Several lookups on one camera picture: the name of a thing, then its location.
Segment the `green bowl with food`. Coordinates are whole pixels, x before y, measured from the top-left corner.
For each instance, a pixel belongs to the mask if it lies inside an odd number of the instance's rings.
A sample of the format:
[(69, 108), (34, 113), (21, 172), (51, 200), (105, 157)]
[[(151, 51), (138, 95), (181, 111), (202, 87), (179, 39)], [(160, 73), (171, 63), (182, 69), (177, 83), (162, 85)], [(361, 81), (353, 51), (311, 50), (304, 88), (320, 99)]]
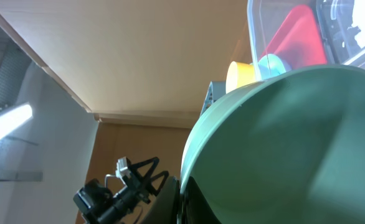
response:
[(181, 198), (190, 177), (220, 223), (365, 223), (365, 70), (307, 67), (224, 95), (187, 139)]

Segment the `yellow plastic cup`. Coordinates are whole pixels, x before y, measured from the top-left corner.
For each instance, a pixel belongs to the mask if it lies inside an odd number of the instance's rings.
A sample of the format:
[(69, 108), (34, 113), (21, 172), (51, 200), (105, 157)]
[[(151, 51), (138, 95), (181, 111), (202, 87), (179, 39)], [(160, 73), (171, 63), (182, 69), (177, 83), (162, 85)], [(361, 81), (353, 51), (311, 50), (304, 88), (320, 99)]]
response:
[(226, 93), (257, 81), (254, 66), (252, 64), (231, 62), (225, 81)]

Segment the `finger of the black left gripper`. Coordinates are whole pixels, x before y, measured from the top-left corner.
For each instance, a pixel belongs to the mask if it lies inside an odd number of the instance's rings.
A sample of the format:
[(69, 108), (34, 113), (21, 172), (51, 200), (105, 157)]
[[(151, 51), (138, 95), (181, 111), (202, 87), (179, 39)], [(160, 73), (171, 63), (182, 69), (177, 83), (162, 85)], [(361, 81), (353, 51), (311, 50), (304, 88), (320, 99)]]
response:
[(161, 189), (163, 188), (163, 186), (165, 185), (167, 179), (169, 177), (169, 172), (168, 171), (162, 171), (154, 176), (152, 176), (149, 179), (149, 187), (148, 187), (148, 192), (151, 195), (154, 196), (158, 196), (158, 194), (160, 193)]
[(159, 158), (153, 157), (142, 162), (129, 163), (132, 173), (132, 183), (135, 187), (147, 187), (152, 185), (152, 175), (159, 164)]

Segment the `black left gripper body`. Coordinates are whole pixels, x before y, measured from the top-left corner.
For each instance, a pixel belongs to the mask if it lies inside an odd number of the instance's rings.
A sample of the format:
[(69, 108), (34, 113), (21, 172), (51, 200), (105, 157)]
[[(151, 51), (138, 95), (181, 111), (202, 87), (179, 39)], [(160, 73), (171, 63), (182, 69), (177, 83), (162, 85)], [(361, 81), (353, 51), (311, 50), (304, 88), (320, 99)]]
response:
[(92, 179), (73, 196), (73, 201), (88, 224), (114, 224), (135, 207), (144, 202), (149, 204), (149, 192), (128, 181), (117, 193)]

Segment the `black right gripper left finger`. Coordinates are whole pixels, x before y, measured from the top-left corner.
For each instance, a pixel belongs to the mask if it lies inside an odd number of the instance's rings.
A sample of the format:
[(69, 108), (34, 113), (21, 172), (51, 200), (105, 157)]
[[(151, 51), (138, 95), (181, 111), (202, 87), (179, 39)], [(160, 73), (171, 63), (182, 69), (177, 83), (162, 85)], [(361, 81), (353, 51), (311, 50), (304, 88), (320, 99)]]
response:
[(179, 181), (168, 177), (141, 224), (177, 224)]

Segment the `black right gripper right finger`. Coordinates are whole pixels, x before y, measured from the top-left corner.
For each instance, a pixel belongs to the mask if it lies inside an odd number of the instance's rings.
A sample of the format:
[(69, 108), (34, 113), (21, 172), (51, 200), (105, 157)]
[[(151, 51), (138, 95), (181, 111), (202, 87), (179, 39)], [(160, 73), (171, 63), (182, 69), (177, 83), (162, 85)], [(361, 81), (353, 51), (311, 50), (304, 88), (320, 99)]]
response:
[(182, 194), (182, 224), (220, 224), (193, 177)]

